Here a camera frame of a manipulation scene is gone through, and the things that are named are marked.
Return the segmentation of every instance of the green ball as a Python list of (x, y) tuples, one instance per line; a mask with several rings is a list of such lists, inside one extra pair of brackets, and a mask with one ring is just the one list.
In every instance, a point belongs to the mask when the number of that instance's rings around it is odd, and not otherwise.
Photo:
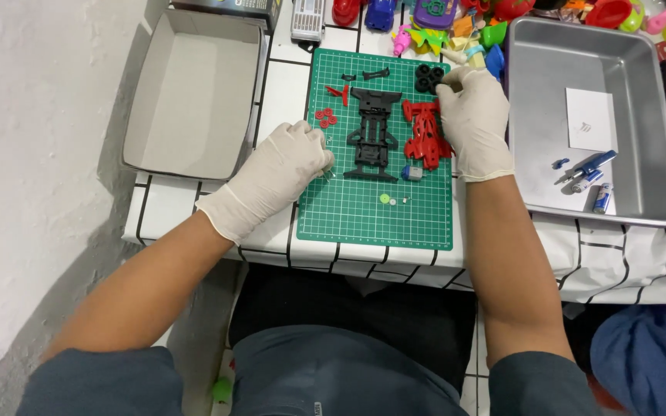
[(230, 402), (230, 397), (233, 394), (233, 383), (227, 377), (220, 377), (212, 386), (212, 398), (218, 402)]

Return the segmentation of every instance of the white table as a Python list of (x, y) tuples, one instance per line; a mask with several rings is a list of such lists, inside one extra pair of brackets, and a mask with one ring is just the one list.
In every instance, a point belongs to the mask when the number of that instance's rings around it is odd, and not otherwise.
[[(327, 2), (325, 39), (321, 47), (387, 55), (392, 38), (386, 33), (336, 27)], [(280, 123), (307, 114), (312, 55), (289, 40), (291, 2), (285, 1), (277, 31), (270, 40), (269, 59), (254, 104), (257, 142)], [(395, 27), (408, 21), (397, 13)], [(436, 61), (432, 54), (403, 58)], [(139, 174), (123, 238), (150, 244), (194, 212), (201, 195), (215, 192), (222, 182), (196, 181)], [(301, 241), (296, 237), (297, 205), (259, 226), (227, 258), (298, 269), (407, 282), (448, 289), (470, 289), (464, 269), (464, 184), (454, 179), (454, 249), (451, 251)], [(557, 277), (562, 299), (618, 304), (666, 304), (666, 229), (619, 226), (573, 218), (533, 215), (533, 223)]]

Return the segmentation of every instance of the forearm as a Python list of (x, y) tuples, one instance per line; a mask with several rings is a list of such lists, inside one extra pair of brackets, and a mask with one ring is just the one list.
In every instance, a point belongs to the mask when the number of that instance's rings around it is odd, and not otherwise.
[(68, 348), (109, 352), (151, 346), (232, 245), (204, 213), (194, 213), (99, 284), (68, 319), (43, 360)]
[(515, 178), (466, 188), (467, 263), (495, 341), (488, 342), (492, 362), (528, 350), (571, 359), (557, 282)]

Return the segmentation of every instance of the white wall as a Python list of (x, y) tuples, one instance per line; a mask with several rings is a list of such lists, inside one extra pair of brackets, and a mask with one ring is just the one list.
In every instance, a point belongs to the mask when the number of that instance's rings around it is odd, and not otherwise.
[[(130, 177), (100, 155), (144, 7), (0, 0), (0, 360), (16, 335), (26, 345), (7, 366), (31, 369), (17, 355), (39, 354), (73, 304), (130, 254), (119, 240)], [(61, 293), (52, 290), (59, 279)]]

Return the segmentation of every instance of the open box lid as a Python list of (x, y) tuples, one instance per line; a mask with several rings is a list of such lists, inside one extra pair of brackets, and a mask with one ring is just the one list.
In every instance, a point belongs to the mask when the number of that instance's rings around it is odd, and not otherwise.
[(232, 177), (246, 154), (262, 43), (252, 24), (164, 10), (135, 90), (124, 164), (162, 175)]

